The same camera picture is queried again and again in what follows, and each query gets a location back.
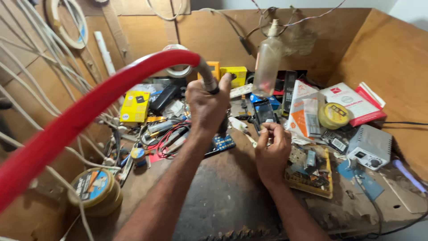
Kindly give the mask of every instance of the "white power supply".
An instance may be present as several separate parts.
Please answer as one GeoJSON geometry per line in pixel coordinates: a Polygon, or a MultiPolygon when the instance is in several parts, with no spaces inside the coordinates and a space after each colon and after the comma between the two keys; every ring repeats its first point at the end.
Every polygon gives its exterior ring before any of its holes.
{"type": "Polygon", "coordinates": [[[346,157],[377,171],[391,159],[392,135],[369,125],[362,125],[349,141],[346,157]]]}

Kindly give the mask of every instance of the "yellow multimeter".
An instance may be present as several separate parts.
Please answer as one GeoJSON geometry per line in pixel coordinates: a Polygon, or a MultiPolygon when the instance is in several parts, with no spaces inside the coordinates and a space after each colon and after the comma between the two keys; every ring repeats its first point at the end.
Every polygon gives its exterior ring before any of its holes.
{"type": "MultiPolygon", "coordinates": [[[[207,61],[207,65],[210,66],[211,73],[220,81],[220,62],[216,61],[207,61]]],[[[202,76],[198,73],[198,79],[202,79],[202,76]]]]}

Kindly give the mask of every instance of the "blue box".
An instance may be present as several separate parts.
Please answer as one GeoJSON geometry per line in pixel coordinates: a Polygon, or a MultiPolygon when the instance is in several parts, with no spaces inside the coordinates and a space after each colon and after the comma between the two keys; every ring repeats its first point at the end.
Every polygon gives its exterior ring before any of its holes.
{"type": "Polygon", "coordinates": [[[279,108],[280,104],[281,104],[274,96],[271,96],[271,97],[268,97],[268,98],[264,98],[264,97],[260,97],[260,96],[254,95],[253,93],[251,93],[251,95],[250,95],[250,101],[251,101],[251,103],[254,103],[254,102],[257,102],[257,101],[261,101],[261,100],[264,100],[264,99],[268,99],[269,100],[269,103],[272,106],[273,110],[277,110],[279,108]]]}

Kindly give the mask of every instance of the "dirty wooden surface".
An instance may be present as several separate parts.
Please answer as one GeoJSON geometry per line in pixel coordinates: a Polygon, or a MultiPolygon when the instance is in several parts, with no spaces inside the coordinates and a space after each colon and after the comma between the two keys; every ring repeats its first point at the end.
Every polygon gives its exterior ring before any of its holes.
{"type": "MultiPolygon", "coordinates": [[[[252,137],[258,136],[249,125],[252,137]]],[[[254,238],[276,240],[286,238],[274,202],[261,183],[254,163],[254,149],[247,137],[229,130],[236,147],[201,162],[175,226],[174,241],[214,240],[222,236],[230,240],[254,238]]],[[[126,223],[141,199],[171,164],[161,160],[148,170],[136,169],[126,181],[122,206],[107,218],[89,218],[96,240],[112,240],[126,223]]],[[[349,181],[335,171],[332,164],[334,198],[332,200],[294,190],[301,204],[330,234],[367,233],[377,230],[377,215],[369,200],[349,181]],[[353,194],[353,199],[345,192],[353,194]]],[[[371,175],[385,191],[376,199],[385,219],[384,226],[407,224],[420,214],[411,214],[376,172],[371,175]]],[[[87,240],[79,222],[69,240],[87,240]]]]}

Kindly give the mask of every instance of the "blue circuit board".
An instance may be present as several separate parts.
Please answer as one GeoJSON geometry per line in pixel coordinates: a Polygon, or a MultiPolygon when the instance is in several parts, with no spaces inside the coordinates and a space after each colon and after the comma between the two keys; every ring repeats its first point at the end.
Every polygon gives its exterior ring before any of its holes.
{"type": "Polygon", "coordinates": [[[232,137],[229,134],[227,134],[225,138],[215,136],[213,138],[212,145],[208,152],[205,154],[205,156],[211,156],[216,153],[228,150],[230,148],[234,148],[235,146],[236,143],[233,141],[232,137]]]}

